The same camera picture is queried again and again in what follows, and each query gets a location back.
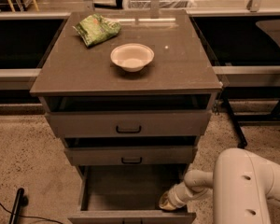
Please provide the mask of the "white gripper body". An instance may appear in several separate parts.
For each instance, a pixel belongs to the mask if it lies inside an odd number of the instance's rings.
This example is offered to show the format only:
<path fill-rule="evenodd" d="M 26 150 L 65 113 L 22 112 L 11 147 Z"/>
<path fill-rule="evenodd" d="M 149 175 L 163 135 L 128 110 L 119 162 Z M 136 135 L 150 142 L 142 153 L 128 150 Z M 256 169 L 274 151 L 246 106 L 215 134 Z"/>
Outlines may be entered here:
<path fill-rule="evenodd" d="M 168 202 L 173 208 L 185 206 L 193 197 L 193 192 L 184 182 L 172 186 L 168 191 Z"/>

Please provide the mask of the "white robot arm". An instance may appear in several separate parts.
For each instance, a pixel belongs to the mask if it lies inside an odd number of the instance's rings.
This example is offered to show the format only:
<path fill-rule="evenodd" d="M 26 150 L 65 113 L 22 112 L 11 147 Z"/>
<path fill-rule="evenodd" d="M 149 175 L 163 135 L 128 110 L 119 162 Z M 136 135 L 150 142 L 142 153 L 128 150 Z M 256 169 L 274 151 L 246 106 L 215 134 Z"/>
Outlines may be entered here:
<path fill-rule="evenodd" d="M 224 98 L 280 101 L 280 16 L 200 17 L 194 24 L 223 77 Z M 280 206 L 280 165 L 244 148 L 229 148 L 214 170 L 189 169 L 160 199 L 174 211 L 213 195 L 214 224 L 271 224 L 268 205 Z"/>

